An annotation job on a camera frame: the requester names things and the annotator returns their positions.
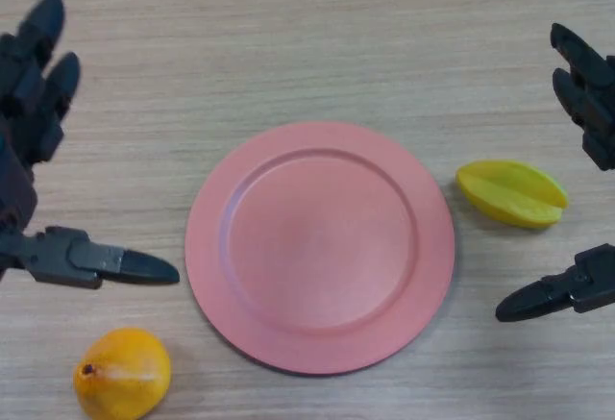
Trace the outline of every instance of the mango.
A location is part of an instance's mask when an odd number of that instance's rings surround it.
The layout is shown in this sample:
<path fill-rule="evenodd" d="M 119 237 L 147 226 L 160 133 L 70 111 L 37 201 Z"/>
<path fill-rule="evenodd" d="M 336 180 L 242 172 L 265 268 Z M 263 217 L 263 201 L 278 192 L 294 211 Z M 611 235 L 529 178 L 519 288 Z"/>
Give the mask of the mango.
<path fill-rule="evenodd" d="M 164 397 L 171 359 L 158 338 L 142 329 L 104 335 L 73 370 L 73 387 L 93 420 L 136 420 Z"/>

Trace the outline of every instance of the table surface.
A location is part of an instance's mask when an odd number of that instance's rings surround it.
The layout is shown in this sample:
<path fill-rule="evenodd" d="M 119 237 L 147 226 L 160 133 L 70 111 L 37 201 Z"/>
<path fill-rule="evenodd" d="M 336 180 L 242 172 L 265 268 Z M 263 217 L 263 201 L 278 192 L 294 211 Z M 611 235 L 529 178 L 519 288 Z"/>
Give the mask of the table surface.
<path fill-rule="evenodd" d="M 12 31 L 35 0 L 0 0 Z M 121 326 L 159 335 L 174 378 L 152 419 L 612 419 L 615 308 L 500 324 L 511 290 L 615 239 L 615 177 L 580 149 L 554 98 L 553 21 L 615 52 L 615 0 L 64 0 L 58 54 L 84 76 L 66 138 L 37 167 L 30 229 L 82 227 L 176 264 L 183 280 L 97 291 L 0 284 L 0 419 L 83 418 L 71 370 Z M 283 375 L 214 334 L 184 266 L 185 221 L 211 169 L 281 124 L 352 121 L 401 142 L 455 219 L 454 281 L 429 327 L 392 358 L 333 378 Z M 482 158 L 529 161 L 569 191 L 542 233 L 478 214 L 453 185 Z"/>

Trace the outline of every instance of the pink plate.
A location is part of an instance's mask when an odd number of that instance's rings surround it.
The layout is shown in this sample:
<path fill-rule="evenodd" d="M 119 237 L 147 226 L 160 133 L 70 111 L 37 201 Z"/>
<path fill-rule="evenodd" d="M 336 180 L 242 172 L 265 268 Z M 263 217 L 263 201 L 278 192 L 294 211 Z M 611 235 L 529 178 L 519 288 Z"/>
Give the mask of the pink plate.
<path fill-rule="evenodd" d="M 214 169 L 190 212 L 185 262 L 201 309 L 240 351 L 334 374 L 427 326 L 455 235 L 437 183 L 402 146 L 310 122 L 257 136 Z"/>

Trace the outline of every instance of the wood grain surface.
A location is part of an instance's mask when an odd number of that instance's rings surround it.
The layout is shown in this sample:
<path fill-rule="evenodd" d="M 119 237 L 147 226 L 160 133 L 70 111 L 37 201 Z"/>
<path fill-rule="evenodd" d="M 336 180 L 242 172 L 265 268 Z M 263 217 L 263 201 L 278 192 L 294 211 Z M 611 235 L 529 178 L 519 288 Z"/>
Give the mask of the wood grain surface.
<path fill-rule="evenodd" d="M 0 0 L 12 31 L 35 0 Z M 64 0 L 57 54 L 82 84 L 66 139 L 37 168 L 30 230 L 82 227 L 176 264 L 176 286 L 98 291 L 0 284 L 0 419 L 83 418 L 71 370 L 120 326 L 158 334 L 174 379 L 150 418 L 205 420 L 612 419 L 615 307 L 504 325 L 510 291 L 615 242 L 615 175 L 580 149 L 554 98 L 553 21 L 615 52 L 615 0 Z M 401 142 L 455 218 L 445 305 L 402 352 L 344 377 L 301 378 L 214 334 L 185 275 L 189 207 L 211 169 L 268 128 L 353 121 Z M 569 191 L 560 224 L 526 233 L 479 215 L 453 185 L 481 158 L 529 161 Z"/>

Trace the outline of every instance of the plate center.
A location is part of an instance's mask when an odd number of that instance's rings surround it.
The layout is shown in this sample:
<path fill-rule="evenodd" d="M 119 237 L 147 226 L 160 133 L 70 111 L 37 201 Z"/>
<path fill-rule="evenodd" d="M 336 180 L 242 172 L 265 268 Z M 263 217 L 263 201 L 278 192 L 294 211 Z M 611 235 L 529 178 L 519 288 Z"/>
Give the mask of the plate center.
<path fill-rule="evenodd" d="M 228 210 L 223 255 L 251 308 L 324 330 L 380 309 L 410 274 L 415 232 L 377 168 L 326 151 L 262 169 Z"/>

